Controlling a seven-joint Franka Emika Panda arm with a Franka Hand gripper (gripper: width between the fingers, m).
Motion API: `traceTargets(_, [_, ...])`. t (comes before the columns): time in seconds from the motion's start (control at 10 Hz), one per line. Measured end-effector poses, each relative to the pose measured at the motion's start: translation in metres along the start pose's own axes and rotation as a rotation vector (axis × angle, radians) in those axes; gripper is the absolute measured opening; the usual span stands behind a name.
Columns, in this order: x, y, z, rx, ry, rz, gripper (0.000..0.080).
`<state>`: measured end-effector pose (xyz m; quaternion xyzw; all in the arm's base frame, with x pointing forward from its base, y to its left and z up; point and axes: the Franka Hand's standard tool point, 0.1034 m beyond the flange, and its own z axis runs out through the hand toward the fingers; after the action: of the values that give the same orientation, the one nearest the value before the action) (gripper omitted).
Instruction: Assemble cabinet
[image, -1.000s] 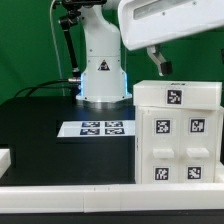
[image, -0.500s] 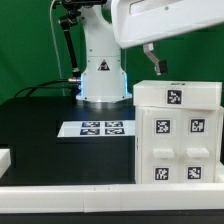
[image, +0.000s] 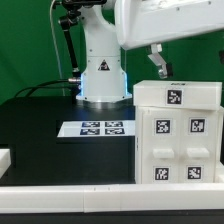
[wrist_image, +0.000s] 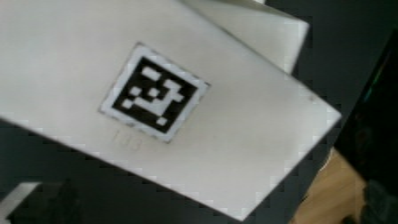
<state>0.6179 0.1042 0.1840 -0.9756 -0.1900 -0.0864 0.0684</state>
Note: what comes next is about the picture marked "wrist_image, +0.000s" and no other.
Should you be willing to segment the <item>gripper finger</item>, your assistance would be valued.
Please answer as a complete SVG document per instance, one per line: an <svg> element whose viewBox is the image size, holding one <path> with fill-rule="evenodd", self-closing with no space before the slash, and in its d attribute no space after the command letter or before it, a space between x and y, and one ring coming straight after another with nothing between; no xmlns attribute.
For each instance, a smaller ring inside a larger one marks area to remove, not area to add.
<svg viewBox="0 0 398 224"><path fill-rule="evenodd" d="M22 182L0 200L0 224L84 224L72 180Z"/></svg>

